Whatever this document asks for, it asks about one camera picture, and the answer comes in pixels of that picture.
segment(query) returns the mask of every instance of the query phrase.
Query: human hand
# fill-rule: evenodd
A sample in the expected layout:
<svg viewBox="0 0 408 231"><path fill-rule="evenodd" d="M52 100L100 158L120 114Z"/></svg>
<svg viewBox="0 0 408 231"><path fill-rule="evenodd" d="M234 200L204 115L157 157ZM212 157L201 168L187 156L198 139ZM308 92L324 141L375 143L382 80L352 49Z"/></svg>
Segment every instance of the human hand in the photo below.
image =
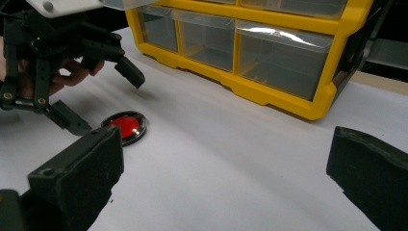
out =
<svg viewBox="0 0 408 231"><path fill-rule="evenodd" d="M6 59L3 55L3 38L0 37L0 81L6 78ZM21 60L18 62L18 95L21 97L32 98L34 96L34 80L28 74L29 62ZM104 62L99 62L94 69L82 68L81 64L75 60L67 59L62 68L70 72L69 75L62 75L57 71L51 76L49 94L52 95L65 86L73 87L81 83L87 76L96 75L104 66Z"/></svg>

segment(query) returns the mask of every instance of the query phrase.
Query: black plastic part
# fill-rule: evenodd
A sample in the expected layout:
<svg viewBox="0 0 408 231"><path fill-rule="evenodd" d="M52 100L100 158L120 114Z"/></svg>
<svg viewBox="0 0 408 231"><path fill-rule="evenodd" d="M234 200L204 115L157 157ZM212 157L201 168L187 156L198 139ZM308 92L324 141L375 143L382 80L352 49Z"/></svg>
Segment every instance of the black plastic part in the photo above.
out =
<svg viewBox="0 0 408 231"><path fill-rule="evenodd" d="M49 89L52 69L50 63L44 60L37 60L36 63L36 92L34 94L34 104L36 108L44 109L49 102Z"/></svg>
<svg viewBox="0 0 408 231"><path fill-rule="evenodd" d="M407 153L371 135L337 127L326 173L380 230L408 230Z"/></svg>
<svg viewBox="0 0 408 231"><path fill-rule="evenodd" d="M120 128L93 130L31 172L23 195L0 191L0 230L86 231L123 170Z"/></svg>
<svg viewBox="0 0 408 231"><path fill-rule="evenodd" d="M0 230L28 230L18 193L14 190L0 190Z"/></svg>
<svg viewBox="0 0 408 231"><path fill-rule="evenodd" d="M388 0L373 0L369 15L363 27L348 37L343 54L337 65L336 73L333 77L333 83L337 88L335 99L337 99L343 91L363 60L364 48L387 2Z"/></svg>
<svg viewBox="0 0 408 231"><path fill-rule="evenodd" d="M96 65L99 63L99 61L100 60L85 57L81 61L81 67L87 69L94 69Z"/></svg>
<svg viewBox="0 0 408 231"><path fill-rule="evenodd" d="M89 23L109 31L117 31L128 27L125 11L104 7L88 11L87 16Z"/></svg>
<svg viewBox="0 0 408 231"><path fill-rule="evenodd" d="M126 57L117 61L115 69L137 89L144 83L143 73Z"/></svg>
<svg viewBox="0 0 408 231"><path fill-rule="evenodd" d="M44 114L61 128L65 128L76 136L82 136L92 129L85 120L75 114L61 100L48 107Z"/></svg>

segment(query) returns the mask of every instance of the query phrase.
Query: bolt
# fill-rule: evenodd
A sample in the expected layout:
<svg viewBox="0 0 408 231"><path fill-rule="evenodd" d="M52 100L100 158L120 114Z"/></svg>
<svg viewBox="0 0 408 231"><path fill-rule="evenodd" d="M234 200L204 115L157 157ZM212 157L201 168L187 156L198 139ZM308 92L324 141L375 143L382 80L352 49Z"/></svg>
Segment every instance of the bolt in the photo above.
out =
<svg viewBox="0 0 408 231"><path fill-rule="evenodd" d="M45 8L46 11L52 12L54 11L54 5L51 2L44 2L42 6Z"/></svg>
<svg viewBox="0 0 408 231"><path fill-rule="evenodd" d="M5 98L5 99L12 99L12 98L13 98L13 95L12 95L11 93L4 93L4 94L3 94L3 98Z"/></svg>
<svg viewBox="0 0 408 231"><path fill-rule="evenodd" d="M47 101L44 98L39 98L38 103L39 104L45 104Z"/></svg>

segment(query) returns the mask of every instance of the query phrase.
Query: screw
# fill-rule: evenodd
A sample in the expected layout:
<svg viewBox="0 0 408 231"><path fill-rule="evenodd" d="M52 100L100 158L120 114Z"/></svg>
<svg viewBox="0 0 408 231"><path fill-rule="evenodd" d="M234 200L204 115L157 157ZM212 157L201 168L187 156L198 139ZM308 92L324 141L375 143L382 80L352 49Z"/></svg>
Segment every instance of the screw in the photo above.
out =
<svg viewBox="0 0 408 231"><path fill-rule="evenodd" d="M51 2L44 2L42 6L45 8L46 11L52 12L54 10L54 5Z"/></svg>
<svg viewBox="0 0 408 231"><path fill-rule="evenodd" d="M39 174L44 175L44 176L51 176L54 173L55 171L53 168L46 168L46 169L43 169Z"/></svg>
<svg viewBox="0 0 408 231"><path fill-rule="evenodd" d="M4 93L4 94L3 94L3 98L5 98L5 99L12 99L12 98L13 98L13 95L12 95L11 93Z"/></svg>

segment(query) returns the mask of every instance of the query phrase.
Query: finger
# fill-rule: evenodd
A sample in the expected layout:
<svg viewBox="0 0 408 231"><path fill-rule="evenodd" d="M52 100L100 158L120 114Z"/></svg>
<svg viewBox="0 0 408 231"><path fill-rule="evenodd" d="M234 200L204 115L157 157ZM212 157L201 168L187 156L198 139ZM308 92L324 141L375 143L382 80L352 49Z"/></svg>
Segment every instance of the finger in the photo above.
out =
<svg viewBox="0 0 408 231"><path fill-rule="evenodd" d="M63 63L63 68L69 72L75 72L81 68L81 64L75 60L68 59Z"/></svg>
<svg viewBox="0 0 408 231"><path fill-rule="evenodd" d="M0 55L0 81L4 81L6 78L6 59Z"/></svg>
<svg viewBox="0 0 408 231"><path fill-rule="evenodd" d="M58 92L59 90L63 89L64 87L65 87L65 85L52 83L52 84L50 85L50 91L49 91L49 92L50 92L50 96L53 95L53 94L55 94L55 93Z"/></svg>
<svg viewBox="0 0 408 231"><path fill-rule="evenodd" d="M34 82L27 73L18 74L18 95L23 98L34 97Z"/></svg>
<svg viewBox="0 0 408 231"><path fill-rule="evenodd" d="M96 67L89 71L89 74L91 76L95 76L99 72L99 70L101 70L103 68L104 65L105 65L104 61L99 61L99 63L96 65Z"/></svg>
<svg viewBox="0 0 408 231"><path fill-rule="evenodd" d="M62 84L62 85L73 87L81 83L85 78L87 78L88 75L89 75L88 69L80 68L72 72L69 76L55 75L52 78L52 82L54 84Z"/></svg>
<svg viewBox="0 0 408 231"><path fill-rule="evenodd" d="M29 68L30 62L28 60L18 61L18 72L26 73Z"/></svg>

